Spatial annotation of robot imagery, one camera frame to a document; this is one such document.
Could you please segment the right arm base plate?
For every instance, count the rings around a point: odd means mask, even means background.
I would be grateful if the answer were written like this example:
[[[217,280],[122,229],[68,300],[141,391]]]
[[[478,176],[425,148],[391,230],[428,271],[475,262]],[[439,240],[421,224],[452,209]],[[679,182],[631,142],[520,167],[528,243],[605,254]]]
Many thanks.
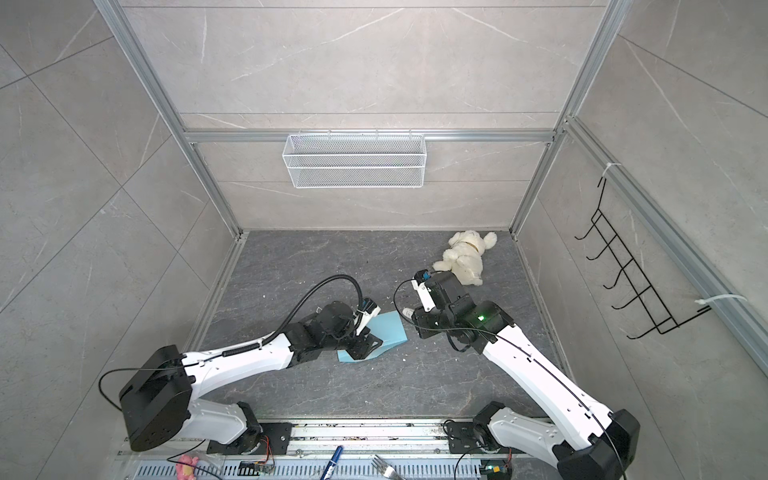
[[[442,430],[448,440],[449,452],[496,454],[504,450],[488,434],[481,433],[471,421],[445,420]]]

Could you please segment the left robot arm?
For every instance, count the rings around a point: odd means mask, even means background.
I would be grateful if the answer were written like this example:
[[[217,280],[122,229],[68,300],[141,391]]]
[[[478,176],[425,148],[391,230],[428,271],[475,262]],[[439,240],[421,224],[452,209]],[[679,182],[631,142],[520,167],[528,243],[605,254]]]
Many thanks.
[[[356,304],[333,301],[299,319],[311,295],[334,281],[353,286]],[[314,285],[263,337],[196,352],[181,352],[175,345],[159,348],[143,366],[129,368],[132,377],[112,404],[123,416],[131,450],[150,451],[176,438],[201,439],[225,455],[263,446],[263,427],[248,403],[218,403],[207,400],[206,394],[313,361],[325,351],[344,351],[354,360],[365,360],[383,344],[368,327],[379,312],[355,278],[335,274]]]

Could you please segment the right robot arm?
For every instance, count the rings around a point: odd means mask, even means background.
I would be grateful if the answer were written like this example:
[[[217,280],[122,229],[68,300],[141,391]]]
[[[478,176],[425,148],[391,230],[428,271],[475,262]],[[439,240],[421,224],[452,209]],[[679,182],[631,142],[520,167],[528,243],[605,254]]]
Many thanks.
[[[546,414],[539,420],[493,401],[473,419],[483,451],[519,450],[563,479],[624,479],[640,433],[627,410],[612,410],[583,391],[528,340],[504,309],[475,301],[451,272],[417,272],[408,280],[419,307],[399,309],[419,337],[447,336],[458,352],[475,350],[509,375]]]

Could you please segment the light blue envelope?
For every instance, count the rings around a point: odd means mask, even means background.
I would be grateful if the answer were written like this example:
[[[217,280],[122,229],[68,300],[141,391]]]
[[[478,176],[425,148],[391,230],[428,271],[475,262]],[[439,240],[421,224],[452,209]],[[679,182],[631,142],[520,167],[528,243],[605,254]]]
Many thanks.
[[[368,323],[367,327],[372,335],[382,341],[382,344],[373,350],[366,357],[366,360],[373,360],[407,342],[402,320],[396,311],[378,314]]]

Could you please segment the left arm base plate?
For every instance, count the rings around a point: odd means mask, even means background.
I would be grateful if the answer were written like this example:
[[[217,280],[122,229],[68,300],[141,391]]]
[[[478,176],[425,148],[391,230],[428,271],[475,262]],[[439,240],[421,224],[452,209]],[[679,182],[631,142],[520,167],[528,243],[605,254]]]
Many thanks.
[[[210,441],[206,453],[220,455],[265,455],[267,449],[270,449],[272,455],[286,455],[293,424],[289,422],[262,423],[260,427],[260,433],[246,431],[228,445]]]

